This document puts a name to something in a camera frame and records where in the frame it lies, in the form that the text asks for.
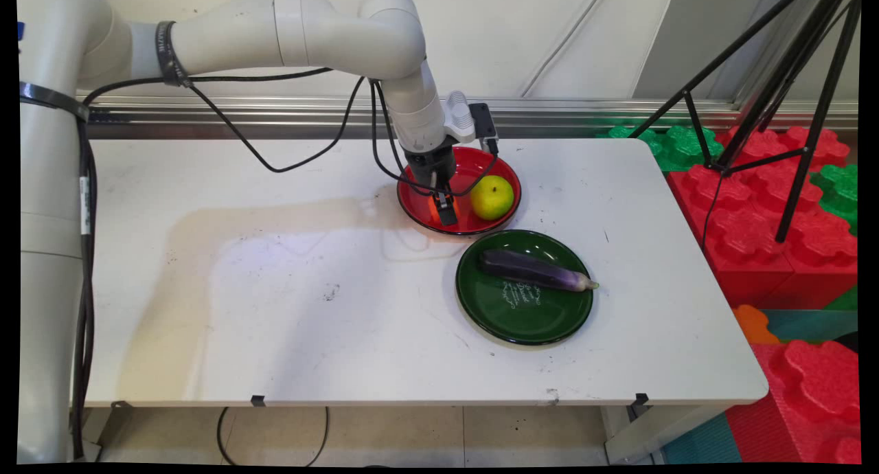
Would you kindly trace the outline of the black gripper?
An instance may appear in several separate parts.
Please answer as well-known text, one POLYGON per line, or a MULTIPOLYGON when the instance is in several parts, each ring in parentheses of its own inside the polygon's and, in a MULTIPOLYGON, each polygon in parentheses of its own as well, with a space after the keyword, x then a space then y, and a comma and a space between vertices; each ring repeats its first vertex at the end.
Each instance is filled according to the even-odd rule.
POLYGON ((439 220, 443 226, 457 224, 455 196, 451 193, 451 179, 456 171, 453 145, 457 139, 443 139, 433 150, 419 153, 405 151, 406 161, 412 174, 412 182, 427 187, 433 196, 439 196, 439 220))

